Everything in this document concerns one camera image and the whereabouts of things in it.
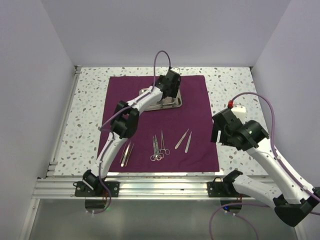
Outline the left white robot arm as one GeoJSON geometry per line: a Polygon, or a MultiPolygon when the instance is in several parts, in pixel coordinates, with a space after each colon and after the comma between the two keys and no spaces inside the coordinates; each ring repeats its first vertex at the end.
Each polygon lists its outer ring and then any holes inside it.
{"type": "Polygon", "coordinates": [[[128,102],[118,102],[114,114],[106,121],[107,124],[110,124],[106,143],[94,165],[83,174],[82,182],[87,192],[95,197],[103,193],[104,188],[107,188],[103,183],[103,178],[107,176],[122,145],[136,133],[140,114],[167,97],[175,98],[180,84],[181,76],[169,70],[166,75],[160,75],[158,79],[154,79],[153,85],[136,98],[128,102]]]}

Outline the wide steel tweezers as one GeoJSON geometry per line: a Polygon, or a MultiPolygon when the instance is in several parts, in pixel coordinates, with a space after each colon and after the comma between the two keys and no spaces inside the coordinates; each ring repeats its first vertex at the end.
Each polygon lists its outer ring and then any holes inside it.
{"type": "Polygon", "coordinates": [[[124,163],[123,166],[126,167],[128,165],[129,158],[131,156],[134,144],[130,141],[126,147],[125,154],[124,154],[124,163]]]}

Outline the fine steel tweezers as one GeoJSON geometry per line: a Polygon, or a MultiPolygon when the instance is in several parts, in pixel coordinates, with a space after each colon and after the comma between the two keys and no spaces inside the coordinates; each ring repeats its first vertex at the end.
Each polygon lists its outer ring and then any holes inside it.
{"type": "Polygon", "coordinates": [[[122,154],[121,154],[121,157],[120,157],[120,161],[119,163],[121,164],[125,158],[125,153],[127,151],[127,148],[130,148],[130,145],[131,145],[131,142],[126,142],[124,144],[124,147],[123,147],[123,150],[122,150],[122,154]]]}

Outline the steel scissors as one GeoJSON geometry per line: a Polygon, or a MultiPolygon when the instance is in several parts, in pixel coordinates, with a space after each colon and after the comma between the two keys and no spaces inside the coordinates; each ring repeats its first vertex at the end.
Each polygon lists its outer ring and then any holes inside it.
{"type": "Polygon", "coordinates": [[[159,149],[159,144],[158,144],[158,139],[157,136],[154,135],[154,139],[155,139],[155,147],[156,150],[158,151],[159,155],[160,155],[160,160],[162,160],[164,158],[164,154],[161,152],[161,150],[159,149]]]}
{"type": "Polygon", "coordinates": [[[160,154],[158,153],[156,149],[156,142],[155,142],[155,137],[152,137],[152,147],[153,147],[153,155],[150,156],[150,160],[152,162],[154,161],[159,161],[161,159],[160,154]]]}

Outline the purple cloth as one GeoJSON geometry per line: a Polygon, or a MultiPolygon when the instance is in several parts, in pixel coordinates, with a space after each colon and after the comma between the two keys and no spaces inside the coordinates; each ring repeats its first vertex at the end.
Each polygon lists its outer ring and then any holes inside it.
{"type": "Polygon", "coordinates": [[[178,108],[144,111],[138,121],[134,144],[126,167],[121,167],[119,151],[110,166],[118,173],[194,173],[218,172],[219,160],[216,144],[211,142],[212,113],[205,78],[202,75],[183,76],[180,83],[182,106],[178,108]],[[189,129],[182,143],[175,145],[189,129]],[[190,132],[191,141],[185,153],[190,132]],[[164,142],[170,150],[160,161],[151,161],[152,137],[164,142]]]}

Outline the steel instrument tray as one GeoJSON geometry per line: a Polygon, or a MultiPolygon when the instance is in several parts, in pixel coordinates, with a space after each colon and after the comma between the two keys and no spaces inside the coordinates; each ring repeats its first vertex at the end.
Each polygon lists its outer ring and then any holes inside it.
{"type": "Polygon", "coordinates": [[[158,111],[165,109],[175,109],[181,107],[183,104],[181,90],[178,89],[177,96],[174,97],[166,97],[153,105],[150,105],[145,111],[158,111]]]}

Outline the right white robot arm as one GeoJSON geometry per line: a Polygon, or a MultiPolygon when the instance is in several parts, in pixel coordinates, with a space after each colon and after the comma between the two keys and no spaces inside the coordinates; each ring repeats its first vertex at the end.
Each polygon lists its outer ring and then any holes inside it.
{"type": "Polygon", "coordinates": [[[266,130],[256,121],[242,123],[239,118],[213,117],[211,141],[247,152],[276,184],[268,186],[239,170],[233,170],[221,182],[207,186],[226,196],[252,197],[268,207],[288,226],[295,227],[320,202],[320,189],[301,177],[272,146],[266,130]]]}

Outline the steel scalpel handle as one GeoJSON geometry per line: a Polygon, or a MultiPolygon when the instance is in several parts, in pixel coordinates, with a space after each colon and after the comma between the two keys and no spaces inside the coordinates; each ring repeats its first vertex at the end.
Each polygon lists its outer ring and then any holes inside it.
{"type": "Polygon", "coordinates": [[[179,139],[179,141],[175,145],[175,147],[174,147],[175,150],[178,149],[178,147],[181,145],[181,143],[184,140],[184,138],[186,137],[188,131],[189,131],[189,128],[185,131],[185,133],[182,135],[182,137],[179,139]]]}
{"type": "Polygon", "coordinates": [[[192,131],[190,132],[190,134],[189,134],[189,136],[188,136],[184,153],[188,153],[188,150],[189,150],[189,147],[190,147],[190,143],[191,143],[191,138],[192,138],[192,131]]]}

